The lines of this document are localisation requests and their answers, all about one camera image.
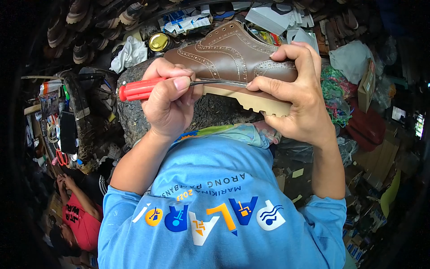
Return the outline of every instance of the white cloth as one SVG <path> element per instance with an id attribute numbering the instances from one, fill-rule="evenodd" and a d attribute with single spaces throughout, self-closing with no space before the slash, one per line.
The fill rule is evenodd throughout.
<path id="1" fill-rule="evenodd" d="M 112 60 L 111 68 L 109 69 L 119 74 L 124 68 L 135 66 L 147 59 L 148 48 L 145 46 L 145 42 L 139 41 L 133 36 L 129 36 L 123 49 L 118 53 L 118 56 Z"/>
<path id="2" fill-rule="evenodd" d="M 329 56 L 330 65 L 353 84 L 358 84 L 363 77 L 367 59 L 371 58 L 375 61 L 369 48 L 358 40 L 341 46 L 337 50 L 331 50 Z"/>

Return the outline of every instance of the red t-shirt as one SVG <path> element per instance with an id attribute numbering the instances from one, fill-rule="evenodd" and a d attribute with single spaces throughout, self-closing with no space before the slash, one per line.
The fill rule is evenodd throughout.
<path id="1" fill-rule="evenodd" d="M 98 204 L 95 206 L 97 211 L 103 215 L 102 207 Z M 63 206 L 63 223 L 72 229 L 81 249 L 92 251 L 97 248 L 101 222 L 85 212 L 74 193 L 67 205 Z"/>

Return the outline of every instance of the blue t-shirt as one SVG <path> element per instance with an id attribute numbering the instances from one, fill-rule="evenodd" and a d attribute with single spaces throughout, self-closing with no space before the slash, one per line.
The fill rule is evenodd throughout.
<path id="1" fill-rule="evenodd" d="M 345 199 L 312 196 L 298 212 L 272 163 L 217 135 L 176 144 L 145 195 L 108 187 L 99 267 L 342 268 Z"/>

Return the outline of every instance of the screwdriver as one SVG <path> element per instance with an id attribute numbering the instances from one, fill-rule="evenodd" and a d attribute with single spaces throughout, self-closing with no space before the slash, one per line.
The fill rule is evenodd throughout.
<path id="1" fill-rule="evenodd" d="M 117 92 L 122 102 L 125 101 L 135 101 L 148 99 L 151 95 L 152 89 L 160 81 L 166 80 L 166 77 L 153 78 L 148 80 L 141 80 L 136 82 L 130 82 L 126 85 L 122 85 Z M 201 79 L 201 81 L 191 81 L 190 86 L 195 86 L 199 84 L 210 84 L 210 83 L 234 83 L 241 86 L 245 86 L 245 82 L 235 82 L 230 80 L 217 80 L 217 79 Z"/>

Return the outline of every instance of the jar lid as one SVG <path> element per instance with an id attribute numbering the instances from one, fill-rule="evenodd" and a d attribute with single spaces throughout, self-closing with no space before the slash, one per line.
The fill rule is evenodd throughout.
<path id="1" fill-rule="evenodd" d="M 163 33 L 158 33 L 149 39 L 149 48 L 153 51 L 161 51 L 167 46 L 169 37 Z"/>

